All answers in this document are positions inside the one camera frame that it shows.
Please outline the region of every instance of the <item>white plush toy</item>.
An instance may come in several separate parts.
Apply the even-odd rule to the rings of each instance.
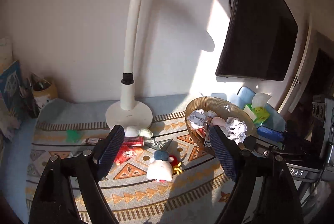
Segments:
[[[153,158],[150,159],[150,165],[147,169],[147,179],[171,181],[173,175],[173,168],[170,164],[174,158],[169,157],[169,153],[165,151],[156,151]]]

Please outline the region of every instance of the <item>black television screen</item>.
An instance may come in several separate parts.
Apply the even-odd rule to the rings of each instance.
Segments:
[[[216,75],[283,81],[297,32],[284,0],[234,0]]]

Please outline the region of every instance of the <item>white wall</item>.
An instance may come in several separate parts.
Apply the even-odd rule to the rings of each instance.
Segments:
[[[229,21],[228,0],[143,0],[134,72],[137,96],[236,93],[242,85],[270,93],[274,106],[290,78],[310,8],[333,0],[286,0],[299,32],[284,82],[214,74]],[[0,0],[4,31],[26,72],[53,76],[61,97],[119,99],[129,0]],[[327,21],[321,21],[328,33]]]

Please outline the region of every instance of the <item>blue floor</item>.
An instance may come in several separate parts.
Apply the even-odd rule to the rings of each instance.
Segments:
[[[36,119],[26,120],[11,143],[5,144],[0,168],[0,189],[23,223],[28,224],[25,185]]]

